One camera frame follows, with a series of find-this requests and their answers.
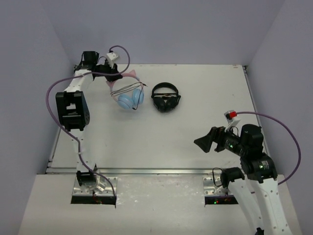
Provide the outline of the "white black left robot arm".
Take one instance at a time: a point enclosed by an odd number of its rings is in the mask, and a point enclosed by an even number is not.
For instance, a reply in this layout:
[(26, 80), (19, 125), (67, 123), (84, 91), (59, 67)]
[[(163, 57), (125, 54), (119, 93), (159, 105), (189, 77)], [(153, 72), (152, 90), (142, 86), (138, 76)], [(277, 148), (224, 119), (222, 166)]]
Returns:
[(86, 127), (90, 123), (90, 112), (84, 92), (95, 77), (102, 73), (119, 73), (115, 63), (118, 54), (110, 50), (104, 58), (105, 62), (99, 65), (98, 52), (84, 51), (80, 63), (74, 66), (74, 78), (69, 86), (55, 95), (59, 123), (69, 132), (77, 155), (76, 178), (81, 187), (91, 188), (98, 184), (94, 173), (95, 158), (91, 156), (84, 141)]

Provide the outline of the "pink blue cat-ear headphones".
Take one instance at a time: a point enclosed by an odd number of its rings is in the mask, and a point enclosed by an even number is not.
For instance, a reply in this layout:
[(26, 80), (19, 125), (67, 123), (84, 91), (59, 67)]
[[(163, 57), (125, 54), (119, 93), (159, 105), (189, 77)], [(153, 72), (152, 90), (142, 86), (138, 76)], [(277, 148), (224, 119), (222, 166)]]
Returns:
[(146, 84), (140, 81), (135, 70), (123, 73), (122, 75), (123, 78), (130, 77), (135, 79), (136, 82), (114, 91), (113, 88), (116, 81), (106, 81), (110, 90), (110, 96), (121, 108), (125, 110), (137, 110), (139, 105), (141, 105), (144, 101), (144, 87)]

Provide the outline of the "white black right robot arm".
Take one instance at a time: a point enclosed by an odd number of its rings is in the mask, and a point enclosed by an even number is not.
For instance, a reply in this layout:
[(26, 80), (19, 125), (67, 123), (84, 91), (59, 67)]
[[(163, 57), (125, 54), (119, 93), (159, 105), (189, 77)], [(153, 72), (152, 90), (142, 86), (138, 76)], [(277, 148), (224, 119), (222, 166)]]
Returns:
[(280, 200), (277, 171), (274, 161), (263, 151), (261, 127), (245, 124), (241, 134), (231, 129), (212, 127), (209, 133), (194, 140), (208, 153), (212, 143), (215, 152), (228, 150), (240, 157), (241, 167), (221, 169), (223, 188), (237, 200), (254, 235), (291, 235)]

